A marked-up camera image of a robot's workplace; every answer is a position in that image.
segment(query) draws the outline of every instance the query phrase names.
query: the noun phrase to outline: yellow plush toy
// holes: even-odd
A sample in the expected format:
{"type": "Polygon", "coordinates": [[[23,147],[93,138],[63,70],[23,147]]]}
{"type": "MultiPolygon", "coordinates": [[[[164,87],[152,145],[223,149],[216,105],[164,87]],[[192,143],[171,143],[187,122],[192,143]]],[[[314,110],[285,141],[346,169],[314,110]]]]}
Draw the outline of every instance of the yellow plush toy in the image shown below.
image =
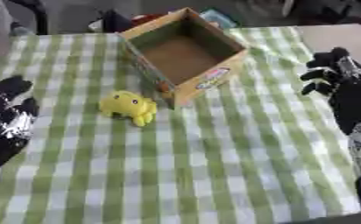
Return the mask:
{"type": "Polygon", "coordinates": [[[133,122],[143,127],[150,123],[157,112],[156,102],[129,91],[113,91],[100,101],[103,115],[112,117],[113,114],[130,116],[133,122]]]}

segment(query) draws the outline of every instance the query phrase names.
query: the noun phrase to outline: colorful sticker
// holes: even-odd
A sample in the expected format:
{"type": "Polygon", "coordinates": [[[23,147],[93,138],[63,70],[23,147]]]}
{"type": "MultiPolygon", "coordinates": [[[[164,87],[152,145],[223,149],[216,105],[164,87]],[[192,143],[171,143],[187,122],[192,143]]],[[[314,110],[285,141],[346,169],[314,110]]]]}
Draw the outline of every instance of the colorful sticker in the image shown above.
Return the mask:
{"type": "Polygon", "coordinates": [[[211,73],[205,75],[202,81],[195,87],[196,89],[212,88],[220,80],[220,77],[228,73],[230,69],[228,67],[221,67],[213,70],[211,73]]]}

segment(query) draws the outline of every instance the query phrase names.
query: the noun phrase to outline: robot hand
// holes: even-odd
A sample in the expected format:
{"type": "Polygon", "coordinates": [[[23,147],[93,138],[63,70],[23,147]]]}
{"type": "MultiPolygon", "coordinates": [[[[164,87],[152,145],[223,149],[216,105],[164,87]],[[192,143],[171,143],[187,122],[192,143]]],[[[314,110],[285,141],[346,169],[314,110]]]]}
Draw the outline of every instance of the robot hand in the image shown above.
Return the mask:
{"type": "Polygon", "coordinates": [[[307,67],[301,80],[313,82],[303,88],[302,94],[316,91],[329,97],[340,130],[349,135],[361,123],[361,65],[345,49],[337,47],[316,53],[307,67]]]}
{"type": "Polygon", "coordinates": [[[0,166],[18,154],[31,137],[31,128],[39,112],[35,99],[13,106],[13,100],[27,92],[32,83],[21,76],[0,81],[0,166]]]}

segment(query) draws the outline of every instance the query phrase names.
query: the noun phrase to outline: green checkered tablecloth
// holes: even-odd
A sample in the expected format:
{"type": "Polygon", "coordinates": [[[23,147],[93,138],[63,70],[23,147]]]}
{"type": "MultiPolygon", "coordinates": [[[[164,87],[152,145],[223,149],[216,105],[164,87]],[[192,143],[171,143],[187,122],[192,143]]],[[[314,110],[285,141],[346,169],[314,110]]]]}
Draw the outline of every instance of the green checkered tablecloth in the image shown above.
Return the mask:
{"type": "Polygon", "coordinates": [[[359,212],[346,137],[299,94],[310,52],[293,27],[236,29],[244,70],[137,128],[97,103],[141,92],[115,35],[16,38],[1,74],[35,83],[25,152],[0,173],[0,223],[282,223],[359,212]]]}

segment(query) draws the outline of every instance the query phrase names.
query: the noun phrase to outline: open box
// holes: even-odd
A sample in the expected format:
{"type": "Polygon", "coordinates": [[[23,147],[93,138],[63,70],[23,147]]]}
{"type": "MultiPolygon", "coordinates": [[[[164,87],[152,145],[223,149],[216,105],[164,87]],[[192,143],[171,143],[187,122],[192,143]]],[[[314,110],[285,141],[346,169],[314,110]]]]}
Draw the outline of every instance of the open box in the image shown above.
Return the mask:
{"type": "Polygon", "coordinates": [[[171,107],[241,69],[246,50],[186,8],[121,33],[134,66],[171,107]]]}

